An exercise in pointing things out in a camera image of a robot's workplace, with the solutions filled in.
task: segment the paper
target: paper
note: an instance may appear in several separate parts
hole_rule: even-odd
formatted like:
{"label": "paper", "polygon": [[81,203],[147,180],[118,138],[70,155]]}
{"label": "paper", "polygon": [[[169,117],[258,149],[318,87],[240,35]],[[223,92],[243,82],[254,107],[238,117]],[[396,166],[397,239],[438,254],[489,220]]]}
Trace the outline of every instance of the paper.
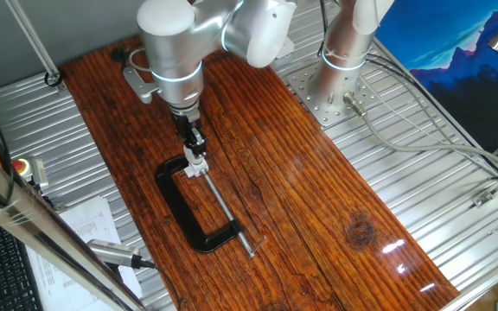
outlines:
{"label": "paper", "polygon": [[[89,200],[60,214],[61,218],[84,240],[93,238],[121,243],[112,220],[111,208],[101,197]],[[44,310],[51,311],[100,311],[112,310],[87,289],[54,267],[49,261],[27,247],[35,281]],[[124,283],[137,296],[142,290],[132,268],[119,267]]]}

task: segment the red emergency stop button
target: red emergency stop button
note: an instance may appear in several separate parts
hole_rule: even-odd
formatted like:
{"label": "red emergency stop button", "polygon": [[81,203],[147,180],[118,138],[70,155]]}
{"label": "red emergency stop button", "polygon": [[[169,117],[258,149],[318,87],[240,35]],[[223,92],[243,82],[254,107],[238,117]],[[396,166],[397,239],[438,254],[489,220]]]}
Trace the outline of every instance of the red emergency stop button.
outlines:
{"label": "red emergency stop button", "polygon": [[15,169],[15,171],[18,174],[20,174],[24,171],[24,169],[26,169],[26,165],[20,160],[14,160],[13,161],[13,168]]}

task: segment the wooden board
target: wooden board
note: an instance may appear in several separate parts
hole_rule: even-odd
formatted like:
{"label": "wooden board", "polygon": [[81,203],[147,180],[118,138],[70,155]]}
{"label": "wooden board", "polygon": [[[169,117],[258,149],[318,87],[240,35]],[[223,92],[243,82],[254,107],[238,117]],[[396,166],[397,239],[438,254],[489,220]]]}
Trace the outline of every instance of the wooden board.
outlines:
{"label": "wooden board", "polygon": [[[223,55],[204,66],[210,175],[252,244],[267,240],[254,259],[238,240],[210,254],[191,250],[154,181],[182,153],[169,108],[161,99],[142,104],[110,59],[114,48],[138,43],[122,41],[61,70],[186,309],[437,310],[457,296],[277,75]],[[202,178],[175,179],[205,232],[226,223]]]}

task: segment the metal rod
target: metal rod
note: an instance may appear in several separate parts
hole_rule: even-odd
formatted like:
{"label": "metal rod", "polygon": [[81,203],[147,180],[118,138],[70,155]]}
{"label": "metal rod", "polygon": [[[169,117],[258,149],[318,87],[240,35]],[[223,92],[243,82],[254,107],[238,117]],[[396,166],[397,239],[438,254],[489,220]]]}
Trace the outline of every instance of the metal rod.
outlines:
{"label": "metal rod", "polygon": [[41,63],[45,67],[45,70],[49,73],[49,78],[58,79],[61,74],[59,73],[57,66],[53,63],[53,60],[51,60],[48,51],[43,46],[40,37],[35,32],[34,26],[24,12],[22,5],[18,0],[5,0],[5,2],[9,6],[9,9],[13,13],[13,16],[15,16],[15,19],[18,22],[18,25],[21,27],[22,32],[24,32],[24,34],[28,38],[28,41],[30,41],[30,45],[32,45],[32,48],[38,55],[38,58],[40,58]]}
{"label": "metal rod", "polygon": [[[0,169],[0,201],[9,176]],[[0,206],[0,226],[46,258],[114,310],[145,310],[124,283],[28,184],[11,184],[9,206]]]}
{"label": "metal rod", "polygon": [[[232,212],[228,208],[228,205],[226,204],[224,199],[222,199],[222,196],[220,195],[220,192],[218,191],[218,189],[214,185],[213,180],[211,180],[211,177],[207,174],[206,171],[203,171],[202,173],[203,173],[203,176],[205,176],[205,181],[207,182],[208,187],[213,192],[214,197],[218,201],[218,204],[220,205],[220,207],[222,207],[222,211],[224,211],[224,214],[226,215],[228,220],[229,221],[235,220],[235,218],[232,215]],[[252,249],[251,246],[249,245],[249,241],[247,241],[246,235],[243,232],[240,232],[238,234],[238,238],[239,238],[239,241],[241,242],[241,245],[243,245],[243,248],[246,250],[247,254],[249,254],[249,258],[253,258],[255,256],[255,251],[264,243],[264,241],[266,239],[266,237],[263,237],[260,240],[260,242],[257,244],[257,246],[255,246],[255,248]]]}
{"label": "metal rod", "polygon": [[224,211],[228,220],[230,220],[230,221],[234,220],[232,212],[230,212],[228,205],[226,205],[226,202],[224,201],[224,199],[222,199],[222,196],[220,195],[220,192],[218,192],[218,189],[216,188],[213,181],[211,180],[211,177],[207,174],[207,172],[203,172],[203,176],[205,176],[205,181],[207,182],[208,187],[211,188],[211,191],[213,192],[214,197],[218,201],[218,204],[220,205],[220,207],[222,207],[222,211]]}

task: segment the computer keyboard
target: computer keyboard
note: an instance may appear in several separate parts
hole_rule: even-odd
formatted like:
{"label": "computer keyboard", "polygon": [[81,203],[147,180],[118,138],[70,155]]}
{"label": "computer keyboard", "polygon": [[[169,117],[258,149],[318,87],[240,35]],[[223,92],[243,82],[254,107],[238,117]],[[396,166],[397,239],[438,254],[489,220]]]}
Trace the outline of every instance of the computer keyboard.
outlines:
{"label": "computer keyboard", "polygon": [[0,311],[41,309],[24,245],[0,227]]}

